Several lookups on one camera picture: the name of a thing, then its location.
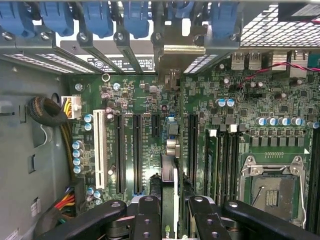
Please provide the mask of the installed RAM stick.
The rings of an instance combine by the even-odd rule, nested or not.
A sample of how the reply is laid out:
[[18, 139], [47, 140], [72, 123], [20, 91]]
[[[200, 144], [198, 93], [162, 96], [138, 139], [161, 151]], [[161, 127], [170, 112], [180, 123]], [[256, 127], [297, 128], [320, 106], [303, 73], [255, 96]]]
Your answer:
[[214, 201], [217, 195], [217, 134], [216, 129], [205, 131], [204, 194]]

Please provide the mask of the long black expansion slot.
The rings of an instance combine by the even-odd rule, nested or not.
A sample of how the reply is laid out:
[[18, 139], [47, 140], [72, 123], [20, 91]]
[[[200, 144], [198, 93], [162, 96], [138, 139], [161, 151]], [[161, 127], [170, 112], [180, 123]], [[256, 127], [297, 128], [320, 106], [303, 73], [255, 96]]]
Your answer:
[[126, 189], [126, 160], [125, 160], [125, 126], [122, 114], [115, 116], [114, 123], [115, 163], [116, 163], [116, 192], [123, 194]]
[[188, 175], [192, 185], [197, 182], [198, 162], [198, 115], [188, 115]]
[[143, 191], [143, 120], [141, 114], [132, 116], [133, 130], [133, 167], [134, 193], [139, 195]]

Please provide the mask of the CPU socket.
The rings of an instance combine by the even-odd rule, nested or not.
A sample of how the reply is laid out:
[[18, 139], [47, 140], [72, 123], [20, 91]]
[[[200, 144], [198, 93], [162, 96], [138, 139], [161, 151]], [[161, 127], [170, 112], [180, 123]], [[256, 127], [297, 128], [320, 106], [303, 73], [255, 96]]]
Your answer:
[[295, 155], [286, 163], [259, 163], [254, 155], [246, 156], [237, 199], [301, 227], [300, 158], [303, 160]]

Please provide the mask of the white expansion slot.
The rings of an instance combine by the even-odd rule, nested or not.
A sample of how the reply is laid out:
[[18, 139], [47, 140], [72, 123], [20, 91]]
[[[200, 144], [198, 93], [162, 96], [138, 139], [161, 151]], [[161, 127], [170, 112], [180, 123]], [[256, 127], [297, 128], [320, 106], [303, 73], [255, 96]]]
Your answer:
[[93, 110], [93, 137], [95, 159], [96, 188], [105, 189], [108, 180], [107, 174], [107, 132], [106, 113], [103, 109]]

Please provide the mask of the short black expansion slot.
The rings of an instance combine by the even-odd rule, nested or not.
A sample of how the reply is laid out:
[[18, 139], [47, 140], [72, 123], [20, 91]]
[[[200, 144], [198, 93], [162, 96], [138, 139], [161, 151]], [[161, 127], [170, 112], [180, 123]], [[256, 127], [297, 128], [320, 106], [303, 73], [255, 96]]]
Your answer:
[[159, 114], [151, 115], [151, 136], [159, 137], [161, 131], [161, 116]]

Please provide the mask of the thin metal locking lever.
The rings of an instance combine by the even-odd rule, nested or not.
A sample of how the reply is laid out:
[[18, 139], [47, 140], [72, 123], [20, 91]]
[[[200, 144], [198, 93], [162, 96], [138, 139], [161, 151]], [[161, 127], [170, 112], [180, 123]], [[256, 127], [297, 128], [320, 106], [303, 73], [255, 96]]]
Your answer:
[[300, 203], [301, 203], [301, 209], [302, 209], [302, 219], [301, 219], [301, 228], [306, 228], [306, 222], [307, 222], [307, 211], [305, 208], [305, 198], [304, 198], [304, 190], [305, 190], [305, 167], [303, 163], [303, 159], [299, 159], [300, 164], [300, 176], [299, 176], [299, 183], [300, 183]]

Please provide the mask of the green motherboard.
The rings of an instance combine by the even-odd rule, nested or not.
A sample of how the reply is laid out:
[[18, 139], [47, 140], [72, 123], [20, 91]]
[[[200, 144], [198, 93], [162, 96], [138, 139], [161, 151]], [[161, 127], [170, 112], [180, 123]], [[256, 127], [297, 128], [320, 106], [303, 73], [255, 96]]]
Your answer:
[[[305, 228], [320, 220], [320, 54], [291, 51], [280, 62], [262, 58], [263, 69], [232, 70], [229, 59], [199, 75], [186, 75], [187, 108], [199, 116], [194, 195], [205, 196], [206, 130], [217, 130], [216, 199], [238, 200], [245, 157], [258, 163], [288, 163], [295, 155], [306, 168]], [[108, 200], [129, 204], [150, 194], [150, 177], [160, 175], [165, 153], [165, 114], [170, 97], [155, 75], [75, 75], [70, 96], [81, 97], [81, 117], [71, 120], [73, 170], [84, 179], [85, 210]], [[93, 110], [105, 110], [107, 183], [96, 188]], [[142, 117], [142, 185], [134, 193], [133, 114]], [[160, 115], [160, 136], [152, 137], [152, 114]], [[115, 116], [124, 119], [126, 187], [116, 191]]]

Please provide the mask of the white power connector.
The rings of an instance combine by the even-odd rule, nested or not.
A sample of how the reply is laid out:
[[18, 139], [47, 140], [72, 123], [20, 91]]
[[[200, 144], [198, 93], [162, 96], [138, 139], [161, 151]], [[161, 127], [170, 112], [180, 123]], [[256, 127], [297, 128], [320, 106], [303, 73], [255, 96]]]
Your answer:
[[68, 120], [78, 119], [82, 115], [82, 105], [80, 96], [62, 96], [61, 109], [66, 114]]

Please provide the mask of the open grey PC case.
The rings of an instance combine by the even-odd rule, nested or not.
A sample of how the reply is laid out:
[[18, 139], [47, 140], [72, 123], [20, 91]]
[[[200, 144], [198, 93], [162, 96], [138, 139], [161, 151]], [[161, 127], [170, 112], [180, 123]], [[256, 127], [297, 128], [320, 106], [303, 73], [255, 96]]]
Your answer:
[[[165, 26], [207, 28], [205, 54], [184, 76], [200, 75], [233, 53], [249, 53], [270, 63], [292, 51], [320, 54], [320, 0], [0, 0], [23, 2], [35, 36], [25, 38], [0, 26], [0, 240], [36, 240], [57, 227], [56, 203], [78, 179], [73, 165], [72, 119], [62, 111], [70, 96], [67, 78], [77, 75], [154, 75]], [[87, 29], [83, 2], [106, 1], [113, 35], [99, 38]], [[148, 1], [149, 33], [135, 39], [124, 26], [124, 2]], [[194, 1], [189, 18], [168, 20], [168, 2]], [[41, 2], [67, 2], [74, 33], [60, 36], [44, 24]], [[214, 2], [237, 2], [233, 34], [214, 39], [210, 20]]]

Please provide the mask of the silver USB port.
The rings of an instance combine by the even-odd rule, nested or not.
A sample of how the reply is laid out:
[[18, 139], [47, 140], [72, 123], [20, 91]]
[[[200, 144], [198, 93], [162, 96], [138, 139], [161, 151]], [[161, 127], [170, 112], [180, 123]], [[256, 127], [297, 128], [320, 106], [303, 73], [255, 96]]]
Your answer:
[[231, 69], [234, 71], [242, 71], [245, 69], [245, 57], [242, 52], [234, 52], [231, 55]]
[[260, 70], [262, 67], [262, 55], [259, 52], [249, 53], [248, 69]]

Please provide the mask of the blue card retention clip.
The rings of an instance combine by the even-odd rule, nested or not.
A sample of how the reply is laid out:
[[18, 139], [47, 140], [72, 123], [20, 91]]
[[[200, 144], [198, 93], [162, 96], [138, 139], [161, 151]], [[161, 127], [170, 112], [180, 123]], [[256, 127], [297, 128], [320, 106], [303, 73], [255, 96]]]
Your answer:
[[213, 2], [210, 9], [212, 37], [224, 39], [234, 34], [238, 2]]
[[114, 24], [107, 1], [84, 1], [82, 3], [87, 29], [100, 39], [114, 34]]
[[124, 28], [135, 39], [146, 38], [149, 35], [148, 12], [148, 1], [126, 1], [123, 3]]
[[61, 37], [68, 37], [74, 34], [73, 13], [67, 2], [40, 2], [39, 10], [47, 28], [58, 33]]
[[35, 36], [32, 15], [23, 2], [0, 1], [0, 26], [18, 37]]
[[167, 19], [188, 19], [193, 10], [194, 1], [171, 1], [167, 5]]

